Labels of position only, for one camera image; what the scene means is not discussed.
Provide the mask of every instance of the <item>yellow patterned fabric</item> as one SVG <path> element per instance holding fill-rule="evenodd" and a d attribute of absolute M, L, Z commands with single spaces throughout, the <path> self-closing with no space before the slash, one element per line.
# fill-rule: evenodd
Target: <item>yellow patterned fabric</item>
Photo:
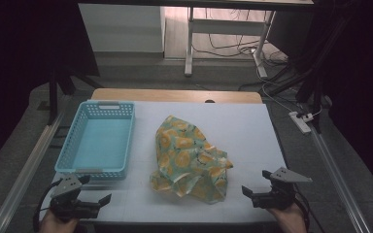
<path fill-rule="evenodd" d="M 226 169 L 232 163 L 226 152 L 209 144 L 193 124 L 169 116 L 155 135 L 158 170 L 151 174 L 154 190 L 187 194 L 207 203 L 223 201 L 226 195 Z"/>

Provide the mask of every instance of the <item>gray floor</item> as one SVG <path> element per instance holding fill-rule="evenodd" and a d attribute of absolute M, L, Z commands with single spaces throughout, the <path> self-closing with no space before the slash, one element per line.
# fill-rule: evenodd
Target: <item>gray floor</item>
<path fill-rule="evenodd" d="M 202 35 L 197 43 L 208 39 L 208 35 Z M 208 42 L 201 43 L 207 50 Z M 119 88 L 164 88 L 164 89 L 209 89 L 209 90 L 238 90 L 244 83 L 259 82 L 256 77 L 254 62 L 244 57 L 236 60 L 215 59 L 206 55 L 195 53 L 193 62 L 193 76 L 189 79 L 184 77 L 183 49 L 166 48 L 173 50 L 172 57 L 175 59 L 163 59 L 154 56 L 110 56 L 98 55 L 97 62 L 101 77 L 94 79 L 107 87 Z M 282 67 L 266 67 L 271 77 Z M 79 103 L 90 98 L 93 88 L 80 80 L 74 79 L 78 88 L 72 97 L 65 118 L 62 120 L 59 130 L 51 140 L 38 173 L 26 190 L 10 224 L 7 232 L 32 232 L 31 218 L 37 206 L 39 198 L 45 187 L 51 182 L 54 175 L 53 166 L 60 153 L 64 136 L 68 131 L 72 118 Z M 245 87 L 243 91 L 261 91 L 261 85 Z M 287 90 L 280 96 L 287 99 L 276 98 L 281 104 L 294 111 L 293 90 Z M 0 151 L 0 207 L 5 201 L 12 185 L 17 179 L 25 161 L 31 154 L 38 142 L 49 118 L 48 86 L 43 85 L 31 92 L 30 104 L 22 120 L 14 130 L 11 138 Z M 351 224 L 343 202 L 340 200 L 325 167 L 322 158 L 310 136 L 304 136 L 288 117 L 289 110 L 277 104 L 274 100 L 264 98 L 271 120 L 276 127 L 283 154 L 288 160 L 290 169 L 313 178 L 312 184 L 300 186 L 301 191 L 310 201 L 311 207 L 326 232 L 356 232 Z M 334 127 L 327 115 L 328 109 L 321 113 L 322 135 L 328 142 L 329 148 L 347 181 L 348 187 L 358 202 L 364 217 L 366 218 L 371 232 L 373 232 L 373 177 L 360 160 L 354 149 L 343 138 Z M 312 220 L 312 232 L 320 232 Z"/>

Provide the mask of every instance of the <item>table leg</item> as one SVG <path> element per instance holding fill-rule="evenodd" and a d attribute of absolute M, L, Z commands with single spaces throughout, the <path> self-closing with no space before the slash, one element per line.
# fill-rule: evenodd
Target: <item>table leg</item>
<path fill-rule="evenodd" d="M 261 53 L 262 53 L 263 45 L 265 44 L 266 36 L 268 35 L 269 27 L 271 26 L 272 17 L 274 16 L 274 14 L 275 12 L 269 12 L 269 16 L 267 17 L 265 21 L 261 37 L 259 38 L 259 45 L 256 48 L 256 50 L 251 50 L 251 52 L 253 53 L 255 64 L 256 64 L 256 69 L 259 73 L 260 78 L 268 77 L 266 74 L 265 68 L 262 64 Z"/>
<path fill-rule="evenodd" d="M 189 9 L 187 22 L 187 46 L 186 46 L 186 70 L 185 76 L 192 76 L 192 31 L 193 31 L 193 8 Z"/>

